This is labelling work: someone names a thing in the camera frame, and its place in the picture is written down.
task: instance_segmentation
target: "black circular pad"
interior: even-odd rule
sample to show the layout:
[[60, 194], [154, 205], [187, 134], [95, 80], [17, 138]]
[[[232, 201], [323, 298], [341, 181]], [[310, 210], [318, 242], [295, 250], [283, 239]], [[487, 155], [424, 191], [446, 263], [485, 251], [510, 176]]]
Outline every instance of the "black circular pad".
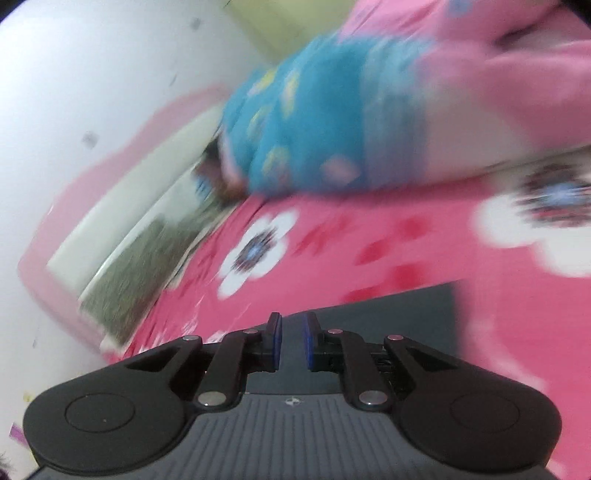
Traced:
[[548, 398], [476, 367], [426, 373], [399, 415], [404, 434], [417, 448], [479, 473], [544, 465], [561, 429]]
[[186, 422], [183, 402], [159, 372], [117, 364], [41, 394], [23, 425], [40, 465], [88, 476], [159, 458], [180, 440]]
[[127, 398], [97, 393], [74, 400], [66, 409], [66, 420], [83, 432], [102, 433], [120, 429], [134, 413], [134, 404]]
[[515, 425], [519, 420], [519, 409], [500, 395], [473, 393], [452, 403], [452, 416], [467, 429], [495, 433]]

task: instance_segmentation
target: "ribbed gray surface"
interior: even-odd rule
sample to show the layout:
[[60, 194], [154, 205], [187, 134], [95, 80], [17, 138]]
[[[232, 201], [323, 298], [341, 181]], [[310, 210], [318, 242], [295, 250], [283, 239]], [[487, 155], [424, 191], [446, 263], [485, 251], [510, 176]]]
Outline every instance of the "ribbed gray surface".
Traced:
[[[31, 480], [72, 480], [45, 469]], [[477, 475], [415, 450], [383, 414], [352, 408], [342, 395], [297, 399], [244, 395], [231, 411], [200, 416], [167, 456], [117, 480], [556, 480], [543, 468]]]

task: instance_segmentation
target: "small logo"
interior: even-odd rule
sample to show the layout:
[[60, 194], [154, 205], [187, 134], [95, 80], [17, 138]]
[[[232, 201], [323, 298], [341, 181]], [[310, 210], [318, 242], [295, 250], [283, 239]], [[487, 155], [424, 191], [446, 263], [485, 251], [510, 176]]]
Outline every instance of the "small logo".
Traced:
[[297, 407], [302, 401], [297, 397], [290, 397], [285, 401], [285, 405], [289, 405], [290, 407]]

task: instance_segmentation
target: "white wall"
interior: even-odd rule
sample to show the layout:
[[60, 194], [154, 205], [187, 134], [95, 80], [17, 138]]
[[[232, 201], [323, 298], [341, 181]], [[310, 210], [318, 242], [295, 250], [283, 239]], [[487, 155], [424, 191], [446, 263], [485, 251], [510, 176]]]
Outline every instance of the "white wall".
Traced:
[[263, 62], [218, 0], [28, 0], [0, 24], [0, 452], [15, 479], [33, 467], [8, 440], [23, 393], [102, 365], [17, 279], [52, 198], [158, 108], [214, 81], [235, 86]]

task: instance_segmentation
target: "pink floral bedsheet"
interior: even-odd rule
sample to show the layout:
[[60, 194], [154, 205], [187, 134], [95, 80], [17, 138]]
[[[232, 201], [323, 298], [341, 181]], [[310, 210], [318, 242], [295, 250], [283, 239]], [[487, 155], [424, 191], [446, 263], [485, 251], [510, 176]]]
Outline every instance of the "pink floral bedsheet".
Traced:
[[273, 311], [457, 281], [463, 357], [549, 395], [563, 416], [549, 467], [587, 480], [591, 189], [579, 167], [353, 198], [252, 197], [162, 293], [125, 356], [187, 334], [214, 342]]

